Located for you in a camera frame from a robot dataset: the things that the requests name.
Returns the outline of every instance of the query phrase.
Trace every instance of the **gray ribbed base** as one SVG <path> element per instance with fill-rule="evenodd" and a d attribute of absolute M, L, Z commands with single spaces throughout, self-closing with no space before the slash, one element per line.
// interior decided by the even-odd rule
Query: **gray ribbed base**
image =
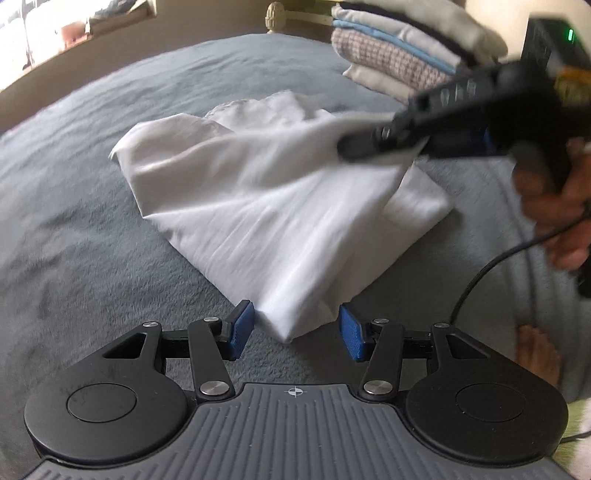
<path fill-rule="evenodd" d="M 552 460 L 483 469 L 439 457 L 383 404 L 345 385 L 247 384 L 200 406 L 170 445 L 133 465 L 76 470 L 43 462 L 29 480 L 567 480 Z"/>

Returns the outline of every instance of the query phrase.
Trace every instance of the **window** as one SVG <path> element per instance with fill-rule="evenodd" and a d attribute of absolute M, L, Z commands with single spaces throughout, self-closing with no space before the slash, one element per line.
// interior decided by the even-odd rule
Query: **window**
<path fill-rule="evenodd" d="M 126 14 L 140 2 L 145 0 L 0 0 L 0 90 L 87 40 L 93 22 L 103 21 L 104 29 L 105 19 Z"/>

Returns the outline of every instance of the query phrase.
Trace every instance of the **white towel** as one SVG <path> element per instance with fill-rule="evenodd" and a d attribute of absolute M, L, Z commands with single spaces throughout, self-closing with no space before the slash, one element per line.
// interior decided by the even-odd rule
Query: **white towel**
<path fill-rule="evenodd" d="M 452 208 L 410 167 L 416 149 L 339 160 L 343 134 L 388 116 L 310 105 L 281 92 L 174 115 L 136 125 L 111 153 L 142 217 L 232 303 L 252 300 L 282 342 L 334 321 Z"/>
<path fill-rule="evenodd" d="M 414 88 L 406 85 L 404 82 L 365 65 L 352 63 L 343 72 L 343 75 L 364 87 L 395 98 L 405 105 L 408 105 L 408 99 L 410 97 L 414 97 L 417 94 Z"/>

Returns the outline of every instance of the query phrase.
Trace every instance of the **blue gripper pad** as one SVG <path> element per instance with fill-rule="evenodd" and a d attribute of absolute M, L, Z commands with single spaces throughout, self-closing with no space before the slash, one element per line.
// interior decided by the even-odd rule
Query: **blue gripper pad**
<path fill-rule="evenodd" d="M 369 343 L 363 338 L 363 325 L 342 305 L 339 307 L 339 329 L 351 358 L 356 362 L 368 360 Z"/>
<path fill-rule="evenodd" d="M 242 351 L 255 327 L 255 308 L 251 301 L 242 300 L 236 309 L 242 308 L 242 313 L 232 325 L 232 338 L 228 344 L 229 358 L 227 360 L 237 360 L 242 355 Z"/>

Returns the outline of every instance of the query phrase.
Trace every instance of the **gray bedspread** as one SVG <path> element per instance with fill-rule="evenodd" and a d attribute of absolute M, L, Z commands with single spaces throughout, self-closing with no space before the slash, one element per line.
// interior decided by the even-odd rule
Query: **gray bedspread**
<path fill-rule="evenodd" d="M 326 44 L 250 35 L 163 54 L 72 93 L 0 137 L 0 478 L 37 461 L 22 421 L 39 382 L 138 323 L 181 329 L 223 316 L 227 300 L 139 215 L 107 156 L 137 122 L 203 115 L 219 103 L 291 89 L 322 108 L 393 111 L 394 100 L 341 74 Z M 531 235 L 509 178 L 511 163 L 422 161 L 457 209 L 415 244 L 356 304 L 414 328 L 445 319 L 470 278 Z M 512 355 L 514 326 L 544 328 L 565 356 L 568 400 L 591 394 L 590 306 L 537 250 L 498 267 L 465 305 L 458 326 Z M 357 382 L 336 325 L 280 345 L 256 331 L 228 366 L 244 381 Z M 191 388 L 189 366 L 170 376 Z"/>

